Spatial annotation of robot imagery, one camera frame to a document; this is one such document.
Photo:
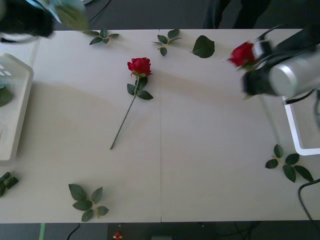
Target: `black cable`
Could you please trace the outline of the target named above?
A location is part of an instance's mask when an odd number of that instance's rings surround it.
[[[240,229],[238,228],[238,225],[237,225],[237,222],[236,222],[236,221],[233,222],[233,225],[234,225],[234,227],[235,227],[235,230],[237,230],[238,232],[240,232]]]
[[[295,104],[297,102],[300,102],[300,101],[306,99],[307,97],[309,97],[314,91],[315,91],[315,89],[312,89],[309,93],[307,93],[306,95],[304,95],[302,97],[286,100],[285,104],[288,105],[288,104]]]
[[[299,187],[299,190],[298,190],[298,197],[299,197],[299,201],[300,201],[300,204],[304,210],[304,212],[306,213],[306,215],[308,216],[309,220],[311,221],[311,223],[313,224],[314,228],[317,230],[317,232],[319,233],[319,236],[320,236],[320,228],[318,227],[318,225],[316,224],[316,222],[313,220],[313,218],[311,217],[310,213],[308,212],[304,202],[302,201],[302,198],[301,198],[301,191],[302,189],[304,189],[305,187],[307,186],[311,186],[313,184],[317,184],[317,183],[320,183],[320,178],[315,180],[315,181],[311,181],[311,182],[308,182],[308,183],[305,183],[303,185],[301,185]]]
[[[245,233],[247,231],[252,231],[253,229],[255,229],[256,227],[258,227],[260,225],[260,221],[256,221],[255,223],[253,223],[250,227],[248,227],[247,229],[243,229],[243,230],[239,230],[239,231],[235,231],[232,233],[228,233],[228,234],[219,234],[216,233],[218,237],[230,237],[233,235],[237,235],[237,234],[241,234],[241,233]]]
[[[112,1],[112,0],[109,0],[109,1],[104,5],[104,7],[101,8],[101,10],[100,10],[93,18],[90,19],[90,22],[91,22],[93,19],[95,19],[96,16],[98,16],[98,15],[111,3],[111,1]]]
[[[265,39],[265,36],[270,33],[271,31],[275,30],[275,29],[278,29],[280,27],[283,27],[285,26],[286,24],[279,24],[277,26],[274,26],[273,28],[270,28],[269,30],[265,31],[264,33],[262,33],[258,38],[259,40],[264,40]]]
[[[68,238],[67,238],[66,240],[69,240],[70,237],[71,237],[71,235],[72,235],[75,231],[77,231],[78,228],[80,228],[80,223],[78,223],[78,226],[77,226],[72,232],[70,232],[70,234],[69,234],[69,236],[68,236]]]
[[[246,240],[246,238],[248,238],[248,240],[250,240],[250,239],[251,239],[251,233],[252,233],[252,231],[253,231],[255,228],[257,228],[260,224],[261,224],[260,221],[257,221],[257,222],[255,222],[255,223],[253,223],[253,224],[250,226],[248,232],[247,232],[247,233],[244,235],[244,237],[242,238],[242,240]]]

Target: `white tray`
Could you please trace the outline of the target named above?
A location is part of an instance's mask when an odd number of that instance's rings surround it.
[[[314,117],[315,101],[316,93],[314,92],[300,102],[285,105],[294,147],[302,156],[320,154],[320,128]]]
[[[8,82],[12,100],[0,107],[0,165],[16,159],[20,133],[34,77],[32,68],[10,54],[0,55],[0,77]]]

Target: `red rose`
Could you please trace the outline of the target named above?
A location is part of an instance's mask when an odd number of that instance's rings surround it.
[[[116,240],[119,240],[119,239],[122,239],[122,235],[120,232],[117,232],[114,236],[113,236],[114,239]]]
[[[247,63],[253,63],[255,61],[255,56],[252,51],[254,45],[250,42],[245,42],[233,50],[231,57],[228,59],[230,62],[234,63],[237,67],[241,67]]]
[[[151,74],[150,66],[150,59],[146,57],[133,58],[132,62],[128,62],[129,70],[132,71],[134,75],[137,75],[138,73],[149,76]]]

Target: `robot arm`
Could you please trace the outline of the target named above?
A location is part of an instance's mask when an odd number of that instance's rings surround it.
[[[244,91],[292,98],[320,88],[320,24],[307,26],[274,48],[265,40],[267,33],[255,44],[260,60],[256,70],[243,76]]]
[[[24,0],[0,0],[0,32],[48,37],[53,32],[53,16]]]

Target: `artificial leaf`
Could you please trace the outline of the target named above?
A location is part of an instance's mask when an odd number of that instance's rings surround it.
[[[19,182],[19,180],[18,180],[16,177],[12,176],[12,177],[8,180],[8,182],[6,183],[6,188],[7,188],[7,189],[10,189],[10,188],[12,188],[14,185],[16,185],[18,182]]]
[[[145,76],[145,77],[140,78],[138,90],[143,90],[145,88],[145,86],[147,85],[147,83],[148,83],[148,77]]]
[[[92,219],[93,216],[94,216],[94,211],[92,209],[89,209],[82,214],[81,221],[86,223],[90,219]]]
[[[215,42],[201,35],[195,41],[192,53],[202,59],[209,58],[215,53]]]
[[[107,29],[103,28],[100,31],[100,37],[105,38],[107,36]]]
[[[84,31],[83,33],[89,36],[99,36],[99,33],[97,31]]]
[[[161,46],[162,46],[162,43],[161,43],[161,42],[159,42],[159,41],[152,41],[152,43],[154,43],[154,44],[158,44],[158,45],[161,45]]]
[[[168,32],[168,38],[174,39],[180,33],[179,29],[174,29]]]
[[[161,55],[162,56],[165,56],[165,55],[167,55],[167,49],[165,48],[165,47],[160,47],[160,53],[161,53]]]
[[[109,212],[109,209],[106,208],[105,206],[98,206],[98,214],[100,216],[104,216]]]
[[[69,184],[71,196],[76,201],[82,201],[87,198],[86,191],[77,184]]]
[[[6,172],[5,174],[3,174],[2,177],[0,177],[0,182],[3,182],[4,180],[7,180],[8,178],[10,178],[10,172]]]
[[[283,171],[285,176],[292,182],[296,182],[296,172],[295,169],[290,165],[284,165]]]
[[[91,199],[95,204],[97,204],[100,201],[102,196],[102,191],[103,191],[103,187],[100,187],[92,193]]]
[[[165,36],[158,35],[158,39],[163,44],[167,44],[168,43],[168,39]]]
[[[72,205],[75,209],[78,209],[80,211],[87,211],[92,207],[92,202],[89,200],[82,200],[77,201],[75,204]]]
[[[135,95],[135,89],[136,89],[136,87],[135,87],[134,85],[128,83],[128,84],[126,85],[126,89],[127,89],[128,93],[129,93],[130,95],[132,95],[132,96]]]
[[[170,39],[169,42],[168,42],[168,44],[171,44],[171,43],[173,43],[174,41],[179,40],[179,39],[182,39],[182,37],[177,37],[177,38],[175,38],[175,39]]]
[[[303,166],[296,165],[294,169],[306,180],[309,182],[313,182],[314,178],[312,177],[311,173]]]
[[[96,38],[92,39],[92,41],[90,42],[89,45],[100,43],[100,42],[102,42],[102,40],[103,39],[101,37],[96,37]]]
[[[105,44],[107,44],[109,42],[110,38],[106,38],[106,39],[103,39],[102,42],[104,42]]]
[[[60,5],[55,10],[61,22],[69,29],[76,31],[89,29],[89,21],[84,12],[70,5]]]
[[[288,165],[296,164],[299,161],[300,155],[298,153],[290,154],[286,157],[285,163]]]
[[[13,94],[6,88],[0,88],[0,107],[10,103]]]
[[[117,37],[119,37],[119,33],[112,33],[112,34],[110,34],[109,35],[109,38],[117,38]]]
[[[282,149],[282,147],[279,144],[274,146],[273,152],[274,152],[274,155],[279,159],[284,156],[284,150]]]
[[[266,162],[265,167],[267,169],[274,169],[278,166],[278,160],[277,159],[271,159],[269,161]]]
[[[6,191],[6,185],[4,184],[3,181],[0,181],[0,197],[2,197],[5,191]]]
[[[147,91],[144,91],[144,90],[139,91],[138,97],[141,99],[144,99],[144,100],[151,100],[154,98],[153,96],[151,96],[150,93],[148,93]]]

